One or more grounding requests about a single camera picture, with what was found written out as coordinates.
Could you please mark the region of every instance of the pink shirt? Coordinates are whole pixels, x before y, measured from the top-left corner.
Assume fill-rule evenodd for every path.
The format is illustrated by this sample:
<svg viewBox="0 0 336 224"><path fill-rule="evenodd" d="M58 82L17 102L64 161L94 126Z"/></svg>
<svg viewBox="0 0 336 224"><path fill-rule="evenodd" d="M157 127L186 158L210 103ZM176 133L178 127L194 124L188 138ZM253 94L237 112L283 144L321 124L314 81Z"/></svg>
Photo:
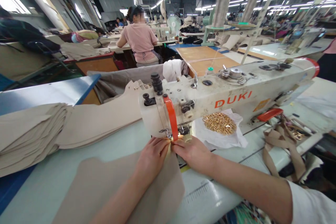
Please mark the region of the pink shirt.
<svg viewBox="0 0 336 224"><path fill-rule="evenodd" d="M121 32L134 52L136 62L147 61L155 56L152 53L153 43L157 41L151 27L143 23L133 23L125 26Z"/></svg>
<svg viewBox="0 0 336 224"><path fill-rule="evenodd" d="M336 38L331 42L328 48L324 51L327 54L336 54Z"/></svg>

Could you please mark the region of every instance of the white sleeve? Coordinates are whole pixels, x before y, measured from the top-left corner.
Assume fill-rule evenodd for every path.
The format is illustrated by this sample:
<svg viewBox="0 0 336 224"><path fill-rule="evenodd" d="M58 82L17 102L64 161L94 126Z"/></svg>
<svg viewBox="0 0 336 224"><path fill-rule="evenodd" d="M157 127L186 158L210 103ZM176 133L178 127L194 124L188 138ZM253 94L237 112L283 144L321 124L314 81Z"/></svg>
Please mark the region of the white sleeve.
<svg viewBox="0 0 336 224"><path fill-rule="evenodd" d="M329 224L336 220L336 203L323 193L288 181L293 199L292 224Z"/></svg>

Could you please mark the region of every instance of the beige strap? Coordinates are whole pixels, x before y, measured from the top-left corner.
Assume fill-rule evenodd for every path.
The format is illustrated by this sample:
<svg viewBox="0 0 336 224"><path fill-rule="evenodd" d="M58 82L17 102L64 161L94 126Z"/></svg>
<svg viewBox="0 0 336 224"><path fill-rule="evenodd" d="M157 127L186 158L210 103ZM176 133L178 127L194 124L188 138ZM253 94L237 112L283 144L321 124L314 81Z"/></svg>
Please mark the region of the beige strap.
<svg viewBox="0 0 336 224"><path fill-rule="evenodd" d="M295 174L292 175L293 181L298 181L301 176L305 173L305 164L296 149L296 140L291 137L291 132L285 124L277 125L276 130L271 130L270 132L264 132L265 135L265 147L263 149L263 160L266 167L269 169L270 173L279 177L279 173L275 167L275 164L269 154L269 151L273 146L280 147L283 149L288 149L290 153L290 158L293 162Z"/></svg>

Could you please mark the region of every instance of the black hair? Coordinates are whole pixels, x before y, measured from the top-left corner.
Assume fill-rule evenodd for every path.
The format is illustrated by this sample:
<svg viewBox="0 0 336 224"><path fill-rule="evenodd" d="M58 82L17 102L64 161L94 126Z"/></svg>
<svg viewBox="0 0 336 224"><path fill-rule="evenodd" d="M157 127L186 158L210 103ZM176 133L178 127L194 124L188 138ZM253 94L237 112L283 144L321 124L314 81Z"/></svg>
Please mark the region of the black hair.
<svg viewBox="0 0 336 224"><path fill-rule="evenodd" d="M133 5L133 6L128 8L126 18L127 18L128 21L130 21L132 23L133 22L133 17L138 15L139 13L143 13L143 12L144 12L144 10L141 7L141 5Z"/></svg>
<svg viewBox="0 0 336 224"><path fill-rule="evenodd" d="M281 16L281 17L279 17L276 21L278 21L278 22L280 22L280 21L282 21L282 20L284 20L284 19L287 19L285 16Z"/></svg>
<svg viewBox="0 0 336 224"><path fill-rule="evenodd" d="M11 18L12 15L3 8L0 8L0 18Z"/></svg>
<svg viewBox="0 0 336 224"><path fill-rule="evenodd" d="M104 32L102 28L96 27L94 30L96 31L96 33L101 33L103 35L106 35L106 33Z"/></svg>

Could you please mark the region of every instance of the thread spool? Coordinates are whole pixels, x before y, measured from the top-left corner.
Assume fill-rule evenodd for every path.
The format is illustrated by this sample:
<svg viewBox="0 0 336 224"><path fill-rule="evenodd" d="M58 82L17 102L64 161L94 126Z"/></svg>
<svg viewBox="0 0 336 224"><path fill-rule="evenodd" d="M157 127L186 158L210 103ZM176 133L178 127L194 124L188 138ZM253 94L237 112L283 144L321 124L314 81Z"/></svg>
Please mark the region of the thread spool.
<svg viewBox="0 0 336 224"><path fill-rule="evenodd" d="M245 6L245 11L241 19L242 23L249 23L253 9L256 7L258 0L248 0L247 5Z"/></svg>

